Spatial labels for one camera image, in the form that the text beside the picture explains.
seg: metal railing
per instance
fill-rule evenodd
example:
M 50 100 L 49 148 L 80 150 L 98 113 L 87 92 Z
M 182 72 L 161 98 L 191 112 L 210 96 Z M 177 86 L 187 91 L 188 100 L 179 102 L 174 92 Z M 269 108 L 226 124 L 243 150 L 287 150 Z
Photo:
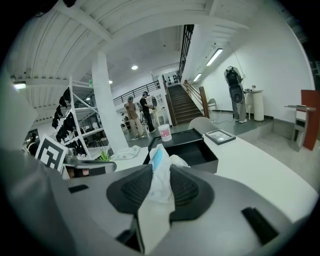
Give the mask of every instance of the metal railing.
M 182 73 L 185 69 L 185 64 L 187 61 L 187 55 L 191 43 L 191 36 L 194 31 L 195 25 L 184 25 L 183 27 L 183 38 L 182 38 L 182 47 L 181 47 L 181 56 L 180 56 L 180 64 L 179 64 L 179 70 L 177 72 L 179 82 L 181 82 L 182 79 Z
M 201 106 L 204 106 L 201 100 L 200 92 L 198 92 L 196 88 L 194 88 L 191 84 L 187 82 L 184 82 L 183 85 L 186 88 L 186 93 L 188 95 L 192 94 L 196 98 L 196 100 L 201 104 Z
M 159 85 L 159 81 L 154 81 L 154 82 L 151 82 L 151 83 L 148 83 L 148 84 L 145 84 L 143 86 L 140 86 L 134 90 L 131 90 L 131 91 L 128 91 L 127 93 L 125 94 L 122 94 L 121 96 L 119 97 L 116 97 L 113 99 L 113 103 L 115 106 L 119 105 L 119 104 L 122 104 L 122 103 L 127 103 L 128 102 L 128 98 L 131 96 L 131 97 L 139 97 L 139 96 L 142 96 L 142 94 L 144 92 L 152 92 L 152 91 L 155 91 L 155 90 L 158 90 L 160 89 L 160 85 Z

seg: ceiling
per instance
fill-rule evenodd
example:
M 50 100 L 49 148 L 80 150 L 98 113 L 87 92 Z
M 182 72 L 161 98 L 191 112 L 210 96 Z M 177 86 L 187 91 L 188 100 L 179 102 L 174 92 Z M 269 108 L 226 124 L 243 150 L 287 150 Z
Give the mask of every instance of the ceiling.
M 168 56 L 163 62 L 165 66 L 178 63 L 180 61 L 182 29 L 182 25 L 158 29 L 129 40 L 109 52 L 107 67 L 109 79 L 113 82 L 111 87 L 117 86 L 137 74 L 153 71 L 150 68 L 151 64 L 146 64 L 146 62 L 149 60 L 154 62 L 155 57 L 159 60 L 163 56 Z M 133 65 L 137 65 L 138 70 L 132 70 Z M 92 79 L 91 68 L 81 81 L 88 82 L 90 79 Z
M 233 31 L 248 29 L 248 20 L 261 2 L 77 0 L 67 8 L 58 0 L 48 13 L 30 19 L 21 29 L 6 68 L 18 80 L 27 81 L 22 93 L 39 113 L 36 122 L 51 122 L 70 75 L 76 81 L 91 78 L 97 51 L 107 54 L 112 86 L 146 71 L 158 74 L 180 61 L 183 25 L 214 28 L 211 40 L 223 44 L 224 37 L 231 37 Z M 211 47 L 206 43 L 199 56 Z M 139 66 L 136 71 L 131 70 L 134 64 Z

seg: staircase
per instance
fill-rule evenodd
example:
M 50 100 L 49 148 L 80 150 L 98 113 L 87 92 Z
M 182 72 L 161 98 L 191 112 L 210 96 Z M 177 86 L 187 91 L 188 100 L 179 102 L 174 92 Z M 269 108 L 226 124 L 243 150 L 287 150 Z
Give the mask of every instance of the staircase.
M 176 123 L 189 123 L 203 114 L 181 85 L 168 87 Z

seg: small table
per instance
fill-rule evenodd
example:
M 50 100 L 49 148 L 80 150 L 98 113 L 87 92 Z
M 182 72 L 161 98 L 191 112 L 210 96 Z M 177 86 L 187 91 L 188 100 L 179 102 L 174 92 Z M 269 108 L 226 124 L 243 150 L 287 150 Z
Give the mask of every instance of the small table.
M 309 112 L 315 111 L 316 109 L 314 107 L 303 105 L 288 105 L 284 107 L 295 109 L 295 123 L 290 146 L 299 152 L 305 142 Z

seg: white wall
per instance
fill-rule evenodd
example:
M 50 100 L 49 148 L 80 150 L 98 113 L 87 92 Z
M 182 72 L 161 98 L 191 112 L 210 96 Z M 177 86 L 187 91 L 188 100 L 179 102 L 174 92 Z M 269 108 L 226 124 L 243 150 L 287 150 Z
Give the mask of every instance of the white wall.
M 129 91 L 132 91 L 136 88 L 144 86 L 146 84 L 152 83 L 154 80 L 150 72 L 145 72 L 139 74 L 121 84 L 112 88 L 112 98 L 117 98 L 123 94 L 126 94 Z
M 204 86 L 206 98 L 215 98 L 220 110 L 232 110 L 224 71 L 235 66 L 244 74 L 244 88 L 264 90 L 265 115 L 294 122 L 295 113 L 284 106 L 301 104 L 301 90 L 315 89 L 305 52 L 286 21 L 267 4 L 249 27 L 224 46 L 197 87 Z

